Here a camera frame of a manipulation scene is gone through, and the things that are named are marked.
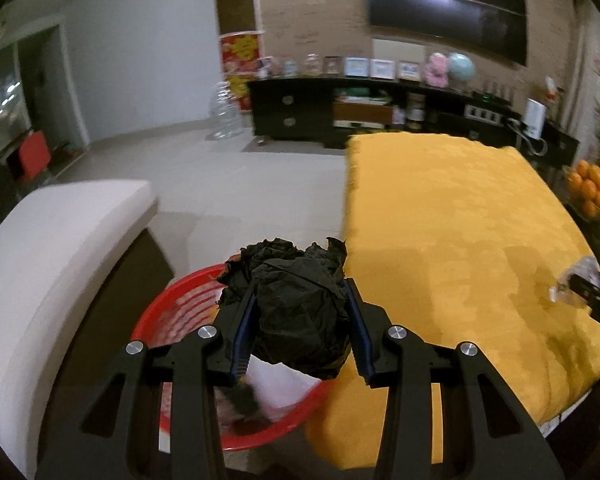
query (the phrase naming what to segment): doorway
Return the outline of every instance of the doorway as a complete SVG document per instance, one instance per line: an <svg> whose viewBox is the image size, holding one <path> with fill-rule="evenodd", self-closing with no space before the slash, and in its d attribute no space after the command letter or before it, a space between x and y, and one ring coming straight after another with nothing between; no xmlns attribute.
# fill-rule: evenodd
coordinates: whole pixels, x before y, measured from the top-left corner
<svg viewBox="0 0 600 480"><path fill-rule="evenodd" d="M51 165L64 165L82 153L84 143L65 72L59 27L20 40L17 52L31 127L44 133L52 152Z"/></svg>

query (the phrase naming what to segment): black garment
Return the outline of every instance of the black garment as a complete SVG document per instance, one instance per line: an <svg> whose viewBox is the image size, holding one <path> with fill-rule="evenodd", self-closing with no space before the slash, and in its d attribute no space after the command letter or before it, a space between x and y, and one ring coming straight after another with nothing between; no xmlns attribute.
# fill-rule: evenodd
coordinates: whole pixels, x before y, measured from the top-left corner
<svg viewBox="0 0 600 480"><path fill-rule="evenodd" d="M328 238L300 251L276 238L240 250L218 282L220 308L239 303L251 280L260 310L253 354L319 379L334 379L350 351L342 266L344 242Z"/></svg>

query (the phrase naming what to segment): television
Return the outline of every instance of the television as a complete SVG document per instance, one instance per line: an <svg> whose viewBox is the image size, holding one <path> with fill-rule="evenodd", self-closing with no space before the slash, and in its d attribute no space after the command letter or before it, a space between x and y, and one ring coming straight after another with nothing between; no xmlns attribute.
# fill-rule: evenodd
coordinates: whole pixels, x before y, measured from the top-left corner
<svg viewBox="0 0 600 480"><path fill-rule="evenodd" d="M526 66L526 0L367 0L369 24L460 41Z"/></svg>

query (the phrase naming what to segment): yellow tablecloth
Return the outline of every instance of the yellow tablecloth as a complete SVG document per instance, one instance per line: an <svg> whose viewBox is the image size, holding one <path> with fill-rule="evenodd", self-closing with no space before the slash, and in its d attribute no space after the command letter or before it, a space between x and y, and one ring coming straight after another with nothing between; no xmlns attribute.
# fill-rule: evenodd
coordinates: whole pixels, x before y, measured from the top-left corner
<svg viewBox="0 0 600 480"><path fill-rule="evenodd" d="M582 234L512 148L444 135L374 134L349 144L346 275L365 301L425 341L474 341L538 424L600 378L600 325L548 289L590 254ZM386 389L350 356L306 425L340 468L375 465ZM434 400L432 459L442 460Z"/></svg>

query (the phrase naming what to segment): silver screw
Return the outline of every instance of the silver screw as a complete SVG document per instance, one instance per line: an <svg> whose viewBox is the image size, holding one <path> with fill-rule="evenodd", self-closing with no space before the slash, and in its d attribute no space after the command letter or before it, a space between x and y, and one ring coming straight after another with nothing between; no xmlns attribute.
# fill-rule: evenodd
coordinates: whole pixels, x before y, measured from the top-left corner
<svg viewBox="0 0 600 480"><path fill-rule="evenodd" d="M144 345L142 344L142 341L132 341L126 346L125 350L129 355L136 355L139 354L143 348Z"/></svg>
<svg viewBox="0 0 600 480"><path fill-rule="evenodd" d="M393 325L389 327L387 332L389 333L389 337L394 339L404 339L407 337L407 329L400 325Z"/></svg>
<svg viewBox="0 0 600 480"><path fill-rule="evenodd" d="M218 329L213 325L205 325L198 329L198 335L202 339L211 339L218 333Z"/></svg>
<svg viewBox="0 0 600 480"><path fill-rule="evenodd" d="M474 356L478 353L478 347L473 343L462 343L460 345L460 351L464 355Z"/></svg>

